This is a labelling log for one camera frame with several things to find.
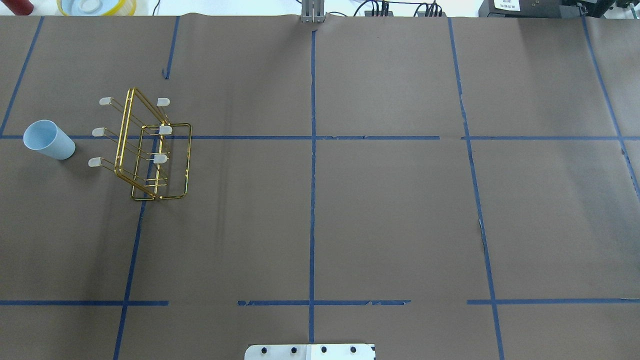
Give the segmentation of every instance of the white metal plate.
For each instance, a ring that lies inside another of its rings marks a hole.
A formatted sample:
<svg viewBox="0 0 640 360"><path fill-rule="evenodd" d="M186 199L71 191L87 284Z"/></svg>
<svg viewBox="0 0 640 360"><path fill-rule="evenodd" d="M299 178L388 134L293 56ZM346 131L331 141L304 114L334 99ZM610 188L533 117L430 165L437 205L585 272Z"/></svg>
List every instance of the white metal plate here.
<svg viewBox="0 0 640 360"><path fill-rule="evenodd" d="M285 359L375 360L376 346L373 344L251 345L244 352L244 360Z"/></svg>

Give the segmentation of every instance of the plastic cup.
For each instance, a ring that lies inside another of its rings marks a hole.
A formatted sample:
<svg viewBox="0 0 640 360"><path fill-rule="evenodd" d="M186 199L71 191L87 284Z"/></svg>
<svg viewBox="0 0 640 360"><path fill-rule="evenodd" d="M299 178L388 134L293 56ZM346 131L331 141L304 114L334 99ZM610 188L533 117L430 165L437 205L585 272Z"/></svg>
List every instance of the plastic cup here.
<svg viewBox="0 0 640 360"><path fill-rule="evenodd" d="M74 141L51 120L39 120L29 125L22 141L29 149L58 160L67 159L76 151Z"/></svg>

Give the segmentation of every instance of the rubber tip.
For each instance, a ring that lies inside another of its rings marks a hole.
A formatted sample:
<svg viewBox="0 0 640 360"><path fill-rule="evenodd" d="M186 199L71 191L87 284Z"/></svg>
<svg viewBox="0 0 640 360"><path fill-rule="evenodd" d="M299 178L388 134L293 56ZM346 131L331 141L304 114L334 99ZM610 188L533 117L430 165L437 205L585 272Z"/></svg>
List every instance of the rubber tip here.
<svg viewBox="0 0 640 360"><path fill-rule="evenodd" d="M169 160L169 157L164 154L156 154L154 156L154 164L164 164L167 160Z"/></svg>
<svg viewBox="0 0 640 360"><path fill-rule="evenodd" d="M169 100L169 98L167 98L167 97L158 97L158 106L160 106L160 107L169 106L170 103L171 103L171 101Z"/></svg>
<svg viewBox="0 0 640 360"><path fill-rule="evenodd" d="M99 167L99 166L102 166L102 158L89 159L89 167Z"/></svg>
<svg viewBox="0 0 640 360"><path fill-rule="evenodd" d="M104 136L104 132L106 131L106 129L107 129L106 127L96 127L91 132L91 136L93 136L94 138L99 138L100 136Z"/></svg>
<svg viewBox="0 0 640 360"><path fill-rule="evenodd" d="M158 129L158 135L170 135L173 132L173 128L167 125L160 125Z"/></svg>
<svg viewBox="0 0 640 360"><path fill-rule="evenodd" d="M105 106L105 105L111 105L111 100L113 98L112 97L103 97L100 99L100 105Z"/></svg>

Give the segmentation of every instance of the red object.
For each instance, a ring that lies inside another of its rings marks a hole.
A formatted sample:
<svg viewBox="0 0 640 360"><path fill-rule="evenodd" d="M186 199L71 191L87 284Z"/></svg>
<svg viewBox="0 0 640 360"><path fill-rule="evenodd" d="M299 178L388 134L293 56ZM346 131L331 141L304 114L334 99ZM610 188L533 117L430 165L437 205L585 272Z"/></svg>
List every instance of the red object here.
<svg viewBox="0 0 640 360"><path fill-rule="evenodd" d="M29 0L2 0L2 2L15 15L29 15L33 12L33 4Z"/></svg>

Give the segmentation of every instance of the blue tape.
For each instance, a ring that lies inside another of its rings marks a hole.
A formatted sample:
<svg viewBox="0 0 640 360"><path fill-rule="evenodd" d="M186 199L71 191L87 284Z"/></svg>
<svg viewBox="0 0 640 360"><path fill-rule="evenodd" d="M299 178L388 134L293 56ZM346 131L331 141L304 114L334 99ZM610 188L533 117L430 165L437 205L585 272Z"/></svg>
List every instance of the blue tape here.
<svg viewBox="0 0 640 360"><path fill-rule="evenodd" d="M407 305L411 300L316 300L318 306L366 306L366 305L382 305L382 306L403 306Z"/></svg>
<svg viewBox="0 0 640 360"><path fill-rule="evenodd" d="M123 306L120 300L0 300L0 306ZM129 301L129 306L169 306L168 301Z"/></svg>
<svg viewBox="0 0 640 360"><path fill-rule="evenodd" d="M13 102L15 101L15 97L18 95L18 90L20 90L20 84L22 83L22 78L24 77L24 73L27 70L29 59L31 59L33 48L36 46L36 41L38 41L38 35L40 34L40 29L42 29L43 21L44 21L44 16L41 16L40 21L38 22L38 27L36 28L36 32L35 34L33 34L33 39L31 40L31 46L29 46L27 57L24 59L24 63L22 64L22 70L20 70L18 81L15 82L15 87L13 88L13 93L11 94L9 105L6 107L6 112L4 113L4 119L2 120L2 124L0 125L0 138L3 137L4 128L6 127L6 123L9 121L9 115L11 114L11 109L13 108Z"/></svg>
<svg viewBox="0 0 640 360"><path fill-rule="evenodd" d="M311 206L309 226L309 343L314 343L316 278L316 30L311 32Z"/></svg>
<svg viewBox="0 0 640 360"><path fill-rule="evenodd" d="M187 136L167 136L171 139L186 139ZM195 135L194 140L311 140L311 136L262 136L262 135Z"/></svg>
<svg viewBox="0 0 640 360"><path fill-rule="evenodd" d="M180 17L175 17L175 25L173 26L173 39L171 41L171 51L169 52L169 61L166 64L166 73L162 70L162 75L165 80L169 80L171 74L171 64L173 63L173 51L175 50L175 39L178 37L178 24L180 24Z"/></svg>
<svg viewBox="0 0 640 360"><path fill-rule="evenodd" d="M470 136L469 138L471 140L618 140L617 136Z"/></svg>
<svg viewBox="0 0 640 360"><path fill-rule="evenodd" d="M238 306L308 306L309 300L249 300L239 301Z"/></svg>
<svg viewBox="0 0 640 360"><path fill-rule="evenodd" d="M69 135L74 140L109 140L105 136L94 137L92 135ZM5 139L22 139L22 135L5 135ZM153 139L154 136L143 136L144 139ZM187 140L187 135L166 135L169 140ZM193 135L193 140L313 140L313 136L305 135ZM129 135L127 139L138 140L139 135ZM440 140L439 136L316 136L316 140Z"/></svg>
<svg viewBox="0 0 640 360"><path fill-rule="evenodd" d="M154 143L152 145L153 151L156 150L158 138L154 136ZM151 176L152 163L149 162L147 167L147 179ZM129 275L127 276L127 286L124 291L124 305L122 306L122 312L120 313L120 325L118 326L118 336L116 337L116 346L113 351L113 360L118 360L120 355L120 345L122 344L122 334L124 333L124 324L127 321L127 307L129 303L129 296L131 294L131 284L133 283L133 273L136 269L136 259L138 258L138 247L140 246L140 234L142 233L142 220L145 216L145 209L147 208L147 202L143 201L140 206L140 215L138 217L138 226L136 228L136 238L133 241L133 250L131 252L131 262L129 263Z"/></svg>
<svg viewBox="0 0 640 360"><path fill-rule="evenodd" d="M629 176L631 177L631 181L634 184L636 197L638 198L638 201L640 201L640 186L638 186L636 172L634 171L634 168L631 165L631 159L629 159L627 146L625 145L625 141L622 137L622 133L620 132L618 119L616 118L616 114L613 112L613 107L611 106L611 100L609 98L609 93L607 92L607 87L604 85L604 81L602 80L600 67L598 66L598 60L596 60L595 53L593 52L593 46L591 46L591 37L589 36L589 29L587 27L587 21L584 18L584 16L582 17L582 29L584 30L584 37L587 40L587 47L589 48L589 54L591 55L591 61L593 62L593 67L596 70L596 75L598 77L598 82L600 83L600 88L602 89L602 94L604 95L605 102L607 103L607 109L609 109L609 115L611 116L611 121L613 121L613 127L616 129L616 135L618 135L618 140L620 141L620 147L622 149L623 156L625 157L625 162L627 163Z"/></svg>
<svg viewBox="0 0 640 360"><path fill-rule="evenodd" d="M318 136L318 140L439 140L439 136Z"/></svg>
<svg viewBox="0 0 640 360"><path fill-rule="evenodd" d="M462 101L462 82L460 81L460 68L458 66L458 52L456 51L456 41L453 35L453 23L451 22L451 18L447 18L449 21L449 38L451 39L451 52L453 53L453 65L456 71L456 83L458 85L458 97L460 98L460 111L462 112L463 124L465 127L465 138L467 143L467 153L469 157L469 167L471 168L471 179L474 185L474 195L476 197L476 208L478 213L478 221L480 223L481 228L481 236L482 243L484 247L484 267L486 270L486 277L489 284L489 294L491 296L491 300L495 301L495 290L493 288L493 274L491 271L491 261L489 258L489 247L486 242L486 233L484 231L484 218L482 215L482 205L480 203L480 191L478 190L477 185L477 177L476 177L476 166L474 165L474 156L473 150L471 148L471 135L469 133L469 126L467 122L467 111L465 110L465 105ZM492 304L492 312L493 312L493 326L495 328L495 338L497 340L498 345L498 355L500 360L504 360L504 349L502 347L502 333L500 331L500 319L498 317L498 307L495 303Z"/></svg>
<svg viewBox="0 0 640 360"><path fill-rule="evenodd" d="M467 300L467 305L640 304L640 299L497 299Z"/></svg>
<svg viewBox="0 0 640 360"><path fill-rule="evenodd" d="M403 306L411 300L314 300L315 306ZM240 300L238 306L308 306L309 300Z"/></svg>
<svg viewBox="0 0 640 360"><path fill-rule="evenodd" d="M116 337L116 347L113 351L113 360L118 360L120 356L120 345L122 344L122 334L124 333L124 323L127 319L127 306L123 305L120 312L120 325L118 325L118 336Z"/></svg>

